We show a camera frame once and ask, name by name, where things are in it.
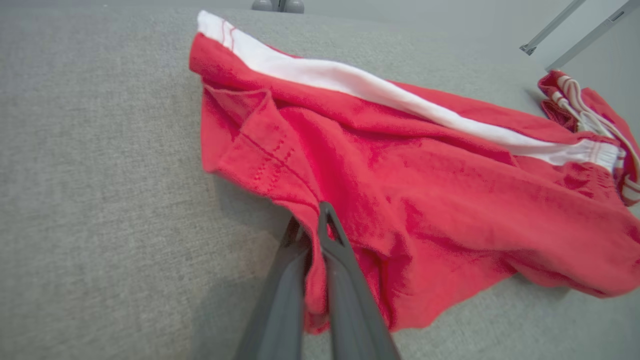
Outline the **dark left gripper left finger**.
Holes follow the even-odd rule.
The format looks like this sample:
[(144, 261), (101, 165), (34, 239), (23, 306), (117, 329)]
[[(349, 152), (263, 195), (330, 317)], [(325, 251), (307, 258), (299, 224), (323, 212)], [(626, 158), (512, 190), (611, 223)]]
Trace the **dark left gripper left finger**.
[(237, 346), (236, 360), (300, 360), (306, 273), (311, 244), (292, 217), (256, 306)]

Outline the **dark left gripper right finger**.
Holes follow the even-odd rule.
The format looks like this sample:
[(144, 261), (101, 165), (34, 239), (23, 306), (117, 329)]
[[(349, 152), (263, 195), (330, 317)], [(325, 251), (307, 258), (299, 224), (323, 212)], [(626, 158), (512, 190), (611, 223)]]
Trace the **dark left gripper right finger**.
[(327, 272), (334, 360), (399, 360), (349, 239), (329, 202), (318, 205), (317, 234)]

